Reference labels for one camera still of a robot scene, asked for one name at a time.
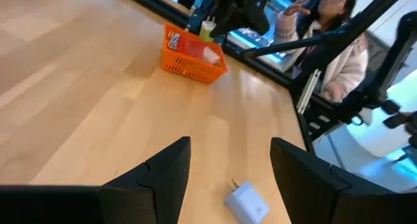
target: orange basket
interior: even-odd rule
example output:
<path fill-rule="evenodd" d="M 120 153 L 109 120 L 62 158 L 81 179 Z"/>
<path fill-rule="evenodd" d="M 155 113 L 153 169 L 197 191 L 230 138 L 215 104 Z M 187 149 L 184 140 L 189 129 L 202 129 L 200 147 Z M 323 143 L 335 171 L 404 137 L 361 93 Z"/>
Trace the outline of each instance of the orange basket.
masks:
<path fill-rule="evenodd" d="M 220 57 L 220 65 L 214 66 L 204 63 L 197 58 L 183 53 L 181 49 L 172 50 L 168 48 L 168 43 L 173 34 L 179 35 L 178 48 L 184 46 L 184 41 L 192 41 L 199 45 L 208 46 Z M 227 72 L 226 63 L 222 48 L 213 42 L 204 42 L 198 36 L 186 32 L 174 25 L 165 24 L 164 44 L 162 47 L 162 69 L 168 72 L 180 74 L 203 83 L 213 83 L 222 74 Z"/>

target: fluffy jacket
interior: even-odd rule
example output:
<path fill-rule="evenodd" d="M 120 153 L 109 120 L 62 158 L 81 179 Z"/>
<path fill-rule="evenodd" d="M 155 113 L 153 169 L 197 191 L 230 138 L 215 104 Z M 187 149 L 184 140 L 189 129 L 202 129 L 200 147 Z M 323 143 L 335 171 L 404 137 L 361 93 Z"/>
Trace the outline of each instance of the fluffy jacket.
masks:
<path fill-rule="evenodd" d="M 311 38 L 313 31 L 321 29 L 319 22 L 314 21 L 304 38 Z M 274 44 L 292 42 L 298 40 L 296 32 L 296 15 L 278 15 L 275 28 Z M 294 65 L 297 58 L 305 48 L 286 51 L 292 53 L 290 66 Z M 337 56 L 329 65 L 324 74 L 321 87 L 321 96 L 332 102 L 340 103 L 351 91 L 353 91 L 364 80 L 368 63 L 368 52 L 366 37 L 361 35 L 342 53 Z"/>

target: white power adapter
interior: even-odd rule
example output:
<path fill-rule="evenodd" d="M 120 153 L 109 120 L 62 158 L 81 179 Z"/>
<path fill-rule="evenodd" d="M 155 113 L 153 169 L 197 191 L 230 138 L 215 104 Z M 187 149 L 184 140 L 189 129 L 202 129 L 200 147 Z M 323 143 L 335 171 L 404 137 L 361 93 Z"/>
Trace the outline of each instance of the white power adapter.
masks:
<path fill-rule="evenodd" d="M 236 189 L 226 199 L 226 204 L 236 215 L 241 224 L 258 224 L 269 213 L 269 207 L 262 197 L 255 191 L 250 182 L 241 186 L 233 181 Z"/>

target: light wood tabletop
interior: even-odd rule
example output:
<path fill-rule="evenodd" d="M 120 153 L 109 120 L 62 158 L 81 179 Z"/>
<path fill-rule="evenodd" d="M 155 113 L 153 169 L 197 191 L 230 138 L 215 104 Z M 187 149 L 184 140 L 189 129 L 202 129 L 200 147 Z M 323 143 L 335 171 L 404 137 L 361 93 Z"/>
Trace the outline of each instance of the light wood tabletop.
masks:
<path fill-rule="evenodd" d="M 164 72 L 164 23 L 131 0 L 0 0 L 0 183 L 101 185 L 188 135 L 179 223 L 237 223 L 231 179 L 289 223 L 269 147 L 304 148 L 290 94 L 230 57 L 211 85 Z"/>

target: black metal frame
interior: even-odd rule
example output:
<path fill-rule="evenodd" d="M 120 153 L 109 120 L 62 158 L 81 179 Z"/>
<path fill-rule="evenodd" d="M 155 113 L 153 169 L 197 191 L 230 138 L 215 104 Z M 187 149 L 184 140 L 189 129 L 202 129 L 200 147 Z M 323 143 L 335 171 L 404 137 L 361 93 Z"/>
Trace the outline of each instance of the black metal frame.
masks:
<path fill-rule="evenodd" d="M 153 12 L 163 16 L 167 20 L 173 22 L 175 25 L 185 28 L 189 16 L 185 15 L 183 12 L 177 10 L 171 5 L 167 4 L 163 0 L 134 0 L 139 4 L 151 9 Z M 298 95 L 304 88 L 310 73 L 300 75 L 296 80 L 291 80 L 289 77 L 285 76 L 283 73 L 270 68 L 269 65 L 263 63 L 259 59 L 256 59 L 256 56 L 265 55 L 272 52 L 279 52 L 288 49 L 302 48 L 310 45 L 323 44 L 329 40 L 334 41 L 335 38 L 340 38 L 341 35 L 348 36 L 349 39 L 344 38 L 343 42 L 338 42 L 334 44 L 330 54 L 326 53 L 326 57 L 320 57 L 321 62 L 325 60 L 325 64 L 330 63 L 337 55 L 340 54 L 354 39 L 356 39 L 360 34 L 362 34 L 377 18 L 379 18 L 384 12 L 386 12 L 397 0 L 374 0 L 364 12 L 360 13 L 353 20 L 355 21 L 355 27 L 346 25 L 339 28 L 337 31 L 326 33 L 320 37 L 314 37 L 307 40 L 301 40 L 297 42 L 292 42 L 290 44 L 283 44 L 278 46 L 272 46 L 269 48 L 261 49 L 243 49 L 240 46 L 226 40 L 223 43 L 223 52 L 234 59 L 246 64 L 250 68 L 253 68 L 257 72 L 269 77 L 274 80 L 276 83 L 283 85 L 285 88 L 290 89 L 293 96 L 293 100 L 298 99 Z M 317 94 L 313 94 L 310 99 L 310 107 L 307 109 L 306 113 L 303 115 L 297 115 L 300 129 L 304 138 L 304 143 L 306 144 L 306 149 L 308 152 L 314 154 L 314 149 L 312 145 L 312 139 L 320 137 L 323 133 L 326 133 L 328 130 L 333 128 L 335 125 L 340 124 L 340 107 L 336 107 L 326 101 L 324 101 Z M 320 126 L 319 129 L 313 127 L 312 123 L 316 123 Z"/>

